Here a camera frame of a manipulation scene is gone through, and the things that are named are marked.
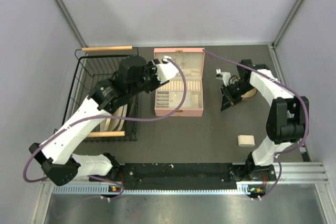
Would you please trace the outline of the brown ceramic bowl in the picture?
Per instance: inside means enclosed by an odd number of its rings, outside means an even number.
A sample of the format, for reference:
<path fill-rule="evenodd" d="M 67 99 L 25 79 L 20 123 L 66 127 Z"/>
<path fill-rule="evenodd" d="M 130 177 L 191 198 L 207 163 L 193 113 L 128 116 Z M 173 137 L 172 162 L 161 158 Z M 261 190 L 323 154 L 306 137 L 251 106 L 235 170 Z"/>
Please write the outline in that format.
<path fill-rule="evenodd" d="M 242 94 L 241 95 L 241 100 L 242 101 L 250 100 L 251 98 L 253 98 L 257 94 L 257 92 L 258 92 L 257 89 L 253 88 L 253 89 L 247 91 L 245 94 Z"/>

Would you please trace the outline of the pink jewelry box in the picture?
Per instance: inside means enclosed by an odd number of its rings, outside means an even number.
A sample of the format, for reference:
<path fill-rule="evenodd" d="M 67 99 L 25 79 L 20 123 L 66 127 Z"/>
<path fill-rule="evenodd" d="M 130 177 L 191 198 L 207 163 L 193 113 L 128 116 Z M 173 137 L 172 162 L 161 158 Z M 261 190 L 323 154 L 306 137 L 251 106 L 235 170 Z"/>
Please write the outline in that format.
<path fill-rule="evenodd" d="M 156 89 L 154 111 L 157 116 L 164 116 L 182 106 L 173 116 L 201 117 L 203 115 L 203 69 L 205 52 L 203 48 L 155 48 L 154 57 L 163 59 L 170 56 L 180 67 L 186 79 L 177 74 L 169 83 Z"/>

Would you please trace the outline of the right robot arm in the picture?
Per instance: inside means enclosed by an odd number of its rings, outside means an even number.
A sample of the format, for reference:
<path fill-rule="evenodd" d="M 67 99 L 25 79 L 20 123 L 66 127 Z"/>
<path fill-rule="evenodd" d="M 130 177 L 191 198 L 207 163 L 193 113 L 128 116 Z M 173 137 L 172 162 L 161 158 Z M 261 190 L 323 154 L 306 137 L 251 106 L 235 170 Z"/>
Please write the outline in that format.
<path fill-rule="evenodd" d="M 242 168 L 234 167 L 232 179 L 259 180 L 270 174 L 271 166 L 286 148 L 303 139 L 308 133 L 306 122 L 309 115 L 309 100 L 287 90 L 265 64 L 254 65 L 250 59 L 237 66 L 238 78 L 232 80 L 229 72 L 216 70 L 216 77 L 223 81 L 221 110 L 234 107 L 243 101 L 243 96 L 255 89 L 270 106 L 266 137 L 249 153 Z"/>

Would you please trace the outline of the cream dark rimmed plate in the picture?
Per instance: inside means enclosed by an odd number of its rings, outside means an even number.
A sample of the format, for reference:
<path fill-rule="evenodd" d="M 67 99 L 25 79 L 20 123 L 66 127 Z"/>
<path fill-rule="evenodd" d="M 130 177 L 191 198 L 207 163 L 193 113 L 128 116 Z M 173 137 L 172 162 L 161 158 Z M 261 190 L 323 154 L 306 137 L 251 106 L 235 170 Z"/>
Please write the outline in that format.
<path fill-rule="evenodd" d="M 124 105 L 123 107 L 119 107 L 117 111 L 113 114 L 113 116 L 118 117 L 126 117 L 128 110 L 128 105 Z M 108 131 L 120 131 L 123 127 L 124 120 L 123 119 L 110 119 Z"/>

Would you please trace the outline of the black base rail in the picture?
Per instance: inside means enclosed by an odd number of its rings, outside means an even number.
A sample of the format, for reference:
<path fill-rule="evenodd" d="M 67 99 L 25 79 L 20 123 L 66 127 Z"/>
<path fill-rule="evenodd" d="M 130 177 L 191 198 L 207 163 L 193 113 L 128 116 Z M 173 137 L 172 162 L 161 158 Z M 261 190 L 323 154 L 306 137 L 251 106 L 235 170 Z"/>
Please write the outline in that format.
<path fill-rule="evenodd" d="M 233 163 L 126 163 L 103 176 L 125 189 L 232 189 L 237 182 L 274 182 L 275 169 Z"/>

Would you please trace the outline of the small beige pillow block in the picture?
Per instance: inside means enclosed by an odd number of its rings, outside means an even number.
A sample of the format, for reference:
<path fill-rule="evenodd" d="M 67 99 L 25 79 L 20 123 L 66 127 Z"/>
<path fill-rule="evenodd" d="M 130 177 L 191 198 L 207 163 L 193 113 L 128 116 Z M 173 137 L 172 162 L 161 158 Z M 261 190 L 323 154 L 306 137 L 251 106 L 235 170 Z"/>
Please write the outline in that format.
<path fill-rule="evenodd" d="M 253 135 L 239 135 L 237 137 L 238 146 L 240 147 L 253 147 L 255 146 L 255 138 Z"/>

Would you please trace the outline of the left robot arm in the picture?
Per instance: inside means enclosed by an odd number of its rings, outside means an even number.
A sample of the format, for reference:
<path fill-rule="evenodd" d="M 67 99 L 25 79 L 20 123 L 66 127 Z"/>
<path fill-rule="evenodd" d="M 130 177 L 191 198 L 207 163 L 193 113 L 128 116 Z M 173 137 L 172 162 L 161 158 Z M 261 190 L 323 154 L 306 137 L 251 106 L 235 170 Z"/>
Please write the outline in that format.
<path fill-rule="evenodd" d="M 77 155 L 74 150 L 96 126 L 128 104 L 134 96 L 141 92 L 149 93 L 168 83 L 166 68 L 170 66 L 167 57 L 147 62 L 140 56 L 131 55 L 120 62 L 111 77 L 97 82 L 51 141 L 30 146 L 30 152 L 36 154 L 35 160 L 47 178 L 57 186 L 86 176 L 116 179 L 120 165 L 112 155 Z"/>

